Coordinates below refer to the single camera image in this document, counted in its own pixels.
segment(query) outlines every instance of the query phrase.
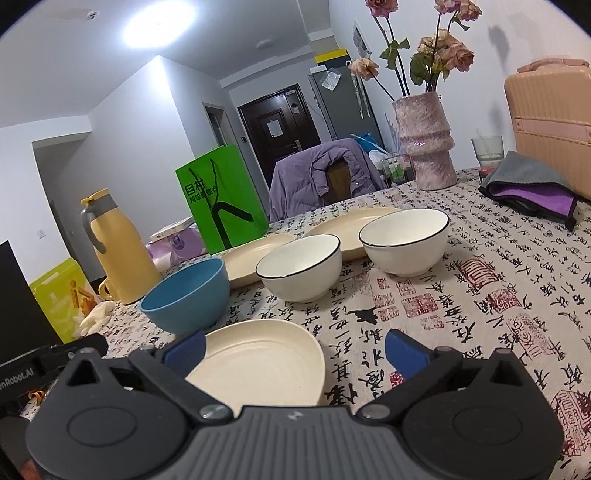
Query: white wall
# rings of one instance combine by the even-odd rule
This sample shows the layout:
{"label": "white wall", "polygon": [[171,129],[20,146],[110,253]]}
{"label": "white wall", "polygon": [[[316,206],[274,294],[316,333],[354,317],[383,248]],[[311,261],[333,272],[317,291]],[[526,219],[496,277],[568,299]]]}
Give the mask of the white wall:
{"label": "white wall", "polygon": [[228,116],[232,131],[238,140],[238,148],[259,194],[265,211],[269,209],[269,190],[261,168],[249,145],[242,142],[246,132],[227,91],[218,80],[172,60],[162,59],[170,90],[178,114],[189,139],[195,158],[217,148],[217,141],[204,103],[222,107]]}
{"label": "white wall", "polygon": [[316,130],[318,130],[321,142],[329,142],[332,138],[322,112],[318,108],[316,100],[314,100],[314,92],[308,79],[312,67],[316,67],[313,57],[305,60],[297,59],[295,63],[288,63],[287,65],[283,64],[268,73],[250,77],[247,82],[228,87],[230,97],[234,105],[239,107],[269,93],[278,92],[285,87],[298,83],[304,99],[308,104],[308,109],[310,110]]}
{"label": "white wall", "polygon": [[92,133],[52,188],[56,209],[92,280],[102,276],[80,222],[80,199],[107,188],[143,240],[190,215],[175,170],[194,159],[160,57],[136,72],[88,115]]}
{"label": "white wall", "polygon": [[[9,240],[28,283],[69,258],[41,184],[32,142],[90,132],[86,116],[0,129],[0,242]],[[45,237],[39,239],[37,231]]]}
{"label": "white wall", "polygon": [[[463,32],[458,25],[452,26],[452,34],[475,52],[475,63],[470,72],[453,71],[446,82],[440,81],[437,88],[456,141],[452,159],[458,169],[477,165],[470,141],[476,136],[476,128],[483,135],[503,135],[505,150],[515,148],[504,92],[507,76],[532,59],[544,56],[570,55],[591,60],[591,38],[547,0],[476,3],[482,8],[483,16],[469,23],[471,29],[468,32]],[[433,4],[431,0],[401,2],[399,11],[391,15],[397,40],[405,37],[410,40],[411,50],[401,51],[407,72],[408,62],[421,37],[435,34],[437,12]],[[384,39],[365,1],[330,0],[330,18],[337,42],[350,53],[356,52],[352,32],[353,22],[357,22],[374,52],[372,57],[380,63],[382,84],[395,98],[401,96],[394,72],[387,71],[384,61],[378,59],[385,48]],[[409,84],[411,93],[424,91],[410,80]],[[390,135],[384,113],[395,118],[391,101],[373,80],[366,86],[380,130],[388,143]]]}

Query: dark brown door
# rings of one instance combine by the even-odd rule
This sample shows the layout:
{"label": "dark brown door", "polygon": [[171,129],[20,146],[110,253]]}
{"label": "dark brown door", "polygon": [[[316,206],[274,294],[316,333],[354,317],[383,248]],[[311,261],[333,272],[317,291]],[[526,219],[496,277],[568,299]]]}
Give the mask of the dark brown door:
{"label": "dark brown door", "polygon": [[254,100],[239,110],[269,186],[275,163],[320,145],[299,85]]}

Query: table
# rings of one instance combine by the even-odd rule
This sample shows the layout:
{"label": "table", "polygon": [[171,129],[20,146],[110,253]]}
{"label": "table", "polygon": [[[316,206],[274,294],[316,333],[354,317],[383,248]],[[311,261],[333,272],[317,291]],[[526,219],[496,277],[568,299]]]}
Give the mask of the table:
{"label": "table", "polygon": [[[254,318],[296,322],[320,342],[327,366],[322,402],[353,411],[403,381],[384,358],[384,336],[398,328],[424,345],[449,345],[469,358],[511,348],[563,425],[566,442],[552,478],[584,479],[591,469],[591,207],[580,204],[574,233],[524,217],[478,193],[476,169],[458,184],[421,192],[415,182],[317,209],[271,226],[302,236],[352,209],[432,207],[451,218],[443,260],[420,278],[381,272],[369,259],[343,265],[320,301],[286,303],[262,283],[233,291],[215,328]],[[101,332],[109,356],[174,336],[137,305],[118,306]],[[25,416],[32,416],[30,408]]]}

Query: bag handle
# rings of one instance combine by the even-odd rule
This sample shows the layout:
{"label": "bag handle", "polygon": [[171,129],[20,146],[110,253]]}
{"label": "bag handle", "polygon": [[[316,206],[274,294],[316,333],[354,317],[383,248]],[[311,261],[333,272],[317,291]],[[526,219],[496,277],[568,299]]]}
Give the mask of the bag handle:
{"label": "bag handle", "polygon": [[547,68],[556,68],[556,67],[589,67],[589,62],[582,59],[560,59],[560,58],[549,58],[549,59],[541,59],[536,60],[532,63],[528,63],[517,69],[518,73],[525,73],[525,72],[535,72],[536,70],[547,67]]}

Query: flower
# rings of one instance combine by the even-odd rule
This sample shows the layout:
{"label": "flower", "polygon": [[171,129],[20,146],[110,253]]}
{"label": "flower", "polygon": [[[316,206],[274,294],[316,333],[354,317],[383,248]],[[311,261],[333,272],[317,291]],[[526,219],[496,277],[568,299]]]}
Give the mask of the flower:
{"label": "flower", "polygon": [[435,10],[442,15],[457,12],[462,0],[435,0]]}
{"label": "flower", "polygon": [[464,21],[476,20],[482,15],[482,10],[470,0],[461,0],[459,12],[460,18]]}
{"label": "flower", "polygon": [[[433,40],[434,37],[423,37],[418,45],[419,53],[433,53]],[[450,43],[457,40],[450,35],[449,30],[439,29],[437,35],[437,51],[449,46]]]}
{"label": "flower", "polygon": [[363,80],[371,80],[378,76],[379,65],[371,59],[357,59],[349,64],[349,70]]}
{"label": "flower", "polygon": [[452,42],[440,54],[441,62],[447,70],[458,69],[467,72],[474,63],[474,52],[470,51],[462,42],[453,38]]}
{"label": "flower", "polygon": [[390,13],[398,10],[398,0],[365,0],[374,17],[388,18]]}

